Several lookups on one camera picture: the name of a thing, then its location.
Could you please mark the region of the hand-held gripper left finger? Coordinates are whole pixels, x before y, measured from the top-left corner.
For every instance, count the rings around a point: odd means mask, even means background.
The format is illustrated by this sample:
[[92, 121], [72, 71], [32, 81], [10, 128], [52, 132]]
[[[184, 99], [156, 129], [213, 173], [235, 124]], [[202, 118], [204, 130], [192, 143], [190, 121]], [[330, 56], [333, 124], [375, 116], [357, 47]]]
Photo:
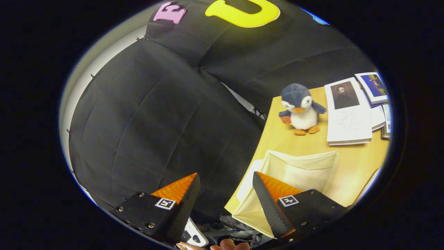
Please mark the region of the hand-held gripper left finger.
[[138, 192], [110, 210], [134, 230], [162, 243], [178, 243], [201, 189], [198, 173], [152, 193]]

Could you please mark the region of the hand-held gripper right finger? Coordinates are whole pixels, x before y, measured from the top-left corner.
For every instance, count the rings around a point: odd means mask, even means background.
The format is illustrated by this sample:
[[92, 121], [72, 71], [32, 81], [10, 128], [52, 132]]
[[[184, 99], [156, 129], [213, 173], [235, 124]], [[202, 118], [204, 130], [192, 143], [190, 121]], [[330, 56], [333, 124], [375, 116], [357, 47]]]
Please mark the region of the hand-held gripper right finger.
[[253, 187], [276, 239], [309, 237], [349, 211], [316, 189], [301, 191], [258, 171]]

